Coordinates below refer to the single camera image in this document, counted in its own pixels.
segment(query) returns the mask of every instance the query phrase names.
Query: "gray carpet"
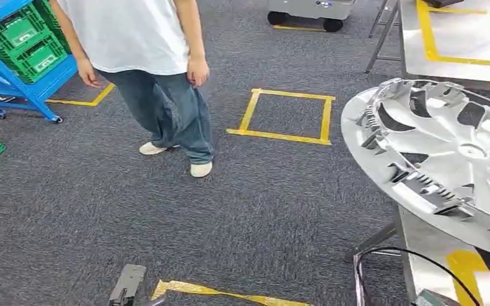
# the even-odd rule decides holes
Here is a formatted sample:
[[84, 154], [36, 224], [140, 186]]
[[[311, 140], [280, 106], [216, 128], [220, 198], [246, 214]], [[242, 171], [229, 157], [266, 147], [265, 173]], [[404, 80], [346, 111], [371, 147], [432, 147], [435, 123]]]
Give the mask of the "gray carpet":
[[[376, 6], [361, 1], [336, 34], [274, 30], [265, 3], [201, 0], [212, 78], [216, 164], [187, 175], [180, 150], [137, 153], [148, 134], [117, 91], [98, 107], [52, 105], [49, 124], [11, 110], [0, 120], [0, 305], [105, 305], [126, 263], [145, 265], [145, 300], [158, 279], [315, 305], [351, 305], [343, 254], [392, 216], [391, 202], [361, 172], [339, 132], [344, 103], [398, 75], [379, 63], [364, 75], [376, 40]], [[252, 88], [336, 96], [333, 146], [228, 135]], [[94, 96], [78, 80], [57, 98]], [[321, 104], [259, 101], [251, 128], [318, 135]], [[400, 263], [366, 261], [378, 305], [402, 305]], [[224, 296], [169, 293], [171, 305], [254, 305]]]

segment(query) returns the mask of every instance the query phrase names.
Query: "black wheel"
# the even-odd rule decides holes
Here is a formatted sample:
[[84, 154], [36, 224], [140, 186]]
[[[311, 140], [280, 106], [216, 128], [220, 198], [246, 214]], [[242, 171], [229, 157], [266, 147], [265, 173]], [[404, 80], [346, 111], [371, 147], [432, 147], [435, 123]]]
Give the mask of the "black wheel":
[[343, 21], [339, 19], [326, 19], [324, 20], [324, 29], [326, 32], [337, 32], [343, 28]]
[[272, 25], [284, 24], [286, 21], [286, 13], [280, 11], [270, 11], [267, 14], [267, 21]]

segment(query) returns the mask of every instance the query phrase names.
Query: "white sneaker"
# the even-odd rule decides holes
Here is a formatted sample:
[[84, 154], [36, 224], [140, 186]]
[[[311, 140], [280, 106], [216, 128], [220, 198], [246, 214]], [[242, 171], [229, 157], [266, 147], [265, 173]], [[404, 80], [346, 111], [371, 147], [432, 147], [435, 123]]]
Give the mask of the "white sneaker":
[[213, 163], [191, 164], [191, 175], [198, 179], [206, 177], [213, 169]]
[[155, 155], [166, 151], [168, 148], [158, 148], [155, 147], [151, 142], [147, 142], [145, 145], [140, 147], [140, 153], [143, 155]]

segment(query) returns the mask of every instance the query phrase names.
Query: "blue metal rack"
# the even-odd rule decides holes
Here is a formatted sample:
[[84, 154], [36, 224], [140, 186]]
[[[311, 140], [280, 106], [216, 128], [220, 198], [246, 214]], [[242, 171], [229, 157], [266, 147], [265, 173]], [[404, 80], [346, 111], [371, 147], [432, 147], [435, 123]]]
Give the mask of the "blue metal rack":
[[[0, 20], [16, 12], [32, 0], [0, 0]], [[34, 84], [25, 84], [0, 60], [0, 96], [11, 96], [25, 99], [26, 104], [0, 101], [0, 118], [6, 117], [2, 107], [36, 110], [44, 118], [60, 123], [63, 119], [56, 115], [47, 105], [46, 99], [55, 93], [66, 81], [77, 72], [76, 62], [69, 55], [52, 71]]]

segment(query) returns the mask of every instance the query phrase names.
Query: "blue jeans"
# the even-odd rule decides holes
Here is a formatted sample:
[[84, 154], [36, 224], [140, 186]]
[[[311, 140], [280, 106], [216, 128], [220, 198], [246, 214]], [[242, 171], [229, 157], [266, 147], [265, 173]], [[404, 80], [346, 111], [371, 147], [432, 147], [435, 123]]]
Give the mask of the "blue jeans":
[[[185, 73], [152, 75], [140, 70], [99, 72], [115, 84], [132, 116], [152, 133], [154, 146], [169, 148], [180, 145], [193, 164], [212, 161], [211, 120], [207, 103], [187, 80]], [[177, 122], [172, 119], [170, 102], [177, 109]]]

